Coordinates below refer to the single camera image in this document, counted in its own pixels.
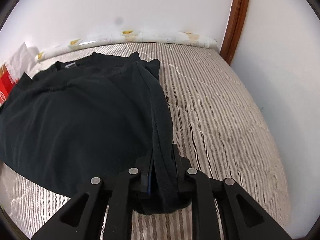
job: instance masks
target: striped mattress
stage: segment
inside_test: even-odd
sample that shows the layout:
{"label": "striped mattress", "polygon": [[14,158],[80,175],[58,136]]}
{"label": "striped mattress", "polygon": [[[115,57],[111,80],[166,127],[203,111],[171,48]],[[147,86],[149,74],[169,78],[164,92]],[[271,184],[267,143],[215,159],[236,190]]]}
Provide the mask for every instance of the striped mattress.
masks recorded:
{"label": "striped mattress", "polygon": [[[47,59],[28,74],[33,76],[58,60],[80,59],[93,51],[123,57],[138,51],[143,60],[159,59],[160,83],[179,153],[213,179],[234,178],[282,227],[288,223],[288,187],[275,142],[250,94],[213,49],[115,44]],[[68,198],[34,184],[5,164],[1,170],[0,204],[31,238]],[[134,212],[132,239],[191,240],[191,220],[190,206],[172,214]]]}

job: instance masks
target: clothing tag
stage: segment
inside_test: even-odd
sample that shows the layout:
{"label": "clothing tag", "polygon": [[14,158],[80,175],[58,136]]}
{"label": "clothing tag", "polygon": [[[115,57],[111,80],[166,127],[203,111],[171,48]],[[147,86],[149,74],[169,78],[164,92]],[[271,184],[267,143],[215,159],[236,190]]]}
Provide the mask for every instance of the clothing tag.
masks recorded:
{"label": "clothing tag", "polygon": [[72,62],[72,63],[66,65],[65,68],[71,68],[71,67],[76,67],[76,66],[77,66],[77,64],[75,62]]}

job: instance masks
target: beige striped bed sheet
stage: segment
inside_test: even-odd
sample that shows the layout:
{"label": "beige striped bed sheet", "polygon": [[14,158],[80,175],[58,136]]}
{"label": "beige striped bed sheet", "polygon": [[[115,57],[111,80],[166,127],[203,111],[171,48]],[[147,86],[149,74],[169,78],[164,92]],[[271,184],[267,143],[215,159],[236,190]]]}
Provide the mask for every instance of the beige striped bed sheet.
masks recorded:
{"label": "beige striped bed sheet", "polygon": [[[171,112],[173,141],[180,155],[209,177],[234,178],[282,226],[290,201],[284,169],[274,140],[242,82],[213,50],[177,44],[127,43],[84,49],[36,65],[35,73],[57,60],[92,54],[159,59],[160,83]],[[0,204],[31,238],[68,198],[18,175],[5,164]],[[191,207],[173,214],[133,214],[134,240],[192,239]]]}

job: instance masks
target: bed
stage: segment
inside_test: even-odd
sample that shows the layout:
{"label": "bed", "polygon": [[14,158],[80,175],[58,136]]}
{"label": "bed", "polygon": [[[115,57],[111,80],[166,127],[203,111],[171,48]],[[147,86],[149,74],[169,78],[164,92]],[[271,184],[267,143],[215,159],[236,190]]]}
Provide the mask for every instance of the bed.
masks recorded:
{"label": "bed", "polygon": [[[180,155],[210,178],[234,178],[282,227],[288,224],[289,193],[274,140],[248,91],[214,49],[114,44],[44,60],[35,73],[58,60],[72,61],[94,51],[124,57],[138,51],[143,60],[159,59],[160,83]],[[2,165],[0,205],[28,238],[67,201]],[[191,221],[190,206],[173,214],[134,213],[132,239],[192,239]]]}

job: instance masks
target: wooden trim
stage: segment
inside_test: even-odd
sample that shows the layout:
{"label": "wooden trim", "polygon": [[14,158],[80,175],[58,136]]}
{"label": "wooden trim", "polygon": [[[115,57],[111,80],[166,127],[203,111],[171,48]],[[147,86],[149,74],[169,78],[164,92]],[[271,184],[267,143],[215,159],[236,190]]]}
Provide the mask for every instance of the wooden trim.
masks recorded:
{"label": "wooden trim", "polygon": [[247,14],[249,0],[233,0],[230,17],[224,40],[221,46],[220,56],[230,64],[236,52],[241,36],[244,20]]}

